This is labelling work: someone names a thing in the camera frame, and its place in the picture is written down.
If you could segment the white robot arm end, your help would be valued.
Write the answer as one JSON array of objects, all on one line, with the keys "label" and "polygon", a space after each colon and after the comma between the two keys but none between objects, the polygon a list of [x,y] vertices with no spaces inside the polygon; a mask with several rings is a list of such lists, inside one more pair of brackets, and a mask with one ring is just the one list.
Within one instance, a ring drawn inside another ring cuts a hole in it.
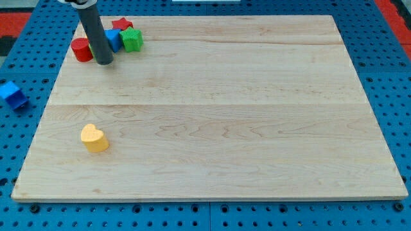
[{"label": "white robot arm end", "polygon": [[97,3],[97,0],[57,0],[62,4],[70,4],[73,8],[76,9],[86,9]]}]

